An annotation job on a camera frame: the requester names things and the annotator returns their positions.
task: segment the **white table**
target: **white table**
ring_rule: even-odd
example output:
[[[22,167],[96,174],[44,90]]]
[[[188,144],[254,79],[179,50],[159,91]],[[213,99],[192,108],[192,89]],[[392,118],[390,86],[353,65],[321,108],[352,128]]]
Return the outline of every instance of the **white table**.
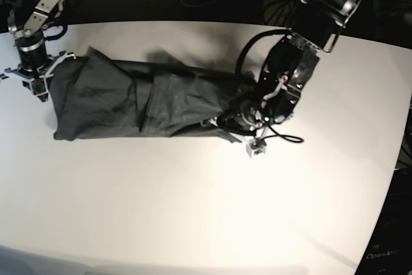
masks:
[[[166,51],[188,65],[233,70],[240,49],[267,29],[78,25],[48,52],[83,55],[92,46],[146,61]],[[278,39],[256,44],[246,69]],[[19,62],[8,34],[0,53],[1,67]],[[410,50],[341,37],[279,128],[306,142],[269,140],[254,160],[218,138],[56,142],[51,102],[8,79],[0,84],[0,245],[81,261],[83,273],[123,274],[128,265],[134,274],[352,275],[397,161],[411,63]]]

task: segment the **black cloth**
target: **black cloth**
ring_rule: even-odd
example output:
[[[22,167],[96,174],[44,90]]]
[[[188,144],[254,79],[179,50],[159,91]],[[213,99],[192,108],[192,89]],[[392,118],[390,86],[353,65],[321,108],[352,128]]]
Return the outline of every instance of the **black cloth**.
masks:
[[[50,94],[56,140],[113,137],[221,137],[207,120],[250,86],[233,74],[185,66],[112,61],[98,51],[58,65]]]

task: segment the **black fabric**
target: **black fabric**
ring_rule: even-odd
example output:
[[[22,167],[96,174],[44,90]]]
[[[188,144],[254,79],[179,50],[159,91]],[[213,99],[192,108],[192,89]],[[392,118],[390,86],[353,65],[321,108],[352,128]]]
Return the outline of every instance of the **black fabric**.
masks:
[[[238,142],[206,120],[221,115],[250,87],[233,74],[111,61],[94,51],[54,71],[54,137],[221,137]]]

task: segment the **table surface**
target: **table surface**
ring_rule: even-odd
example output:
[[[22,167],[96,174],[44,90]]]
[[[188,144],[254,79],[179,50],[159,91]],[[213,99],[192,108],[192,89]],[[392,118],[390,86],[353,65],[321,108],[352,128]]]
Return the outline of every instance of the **table surface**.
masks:
[[[266,26],[132,22],[70,26],[48,53],[233,71]],[[278,37],[250,51],[258,71]],[[19,62],[0,35],[2,67]],[[0,244],[156,274],[354,274],[379,217],[411,98],[412,51],[341,37],[321,55],[295,117],[251,160],[218,138],[56,142],[52,103],[0,84]]]

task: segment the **folded cloth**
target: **folded cloth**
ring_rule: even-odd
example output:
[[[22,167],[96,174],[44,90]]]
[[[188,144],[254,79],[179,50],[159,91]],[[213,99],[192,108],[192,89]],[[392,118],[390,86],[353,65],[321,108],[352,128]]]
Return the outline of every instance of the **folded cloth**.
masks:
[[[94,51],[54,71],[54,138],[221,137],[239,142],[207,120],[221,115],[250,87],[229,73],[111,61]]]

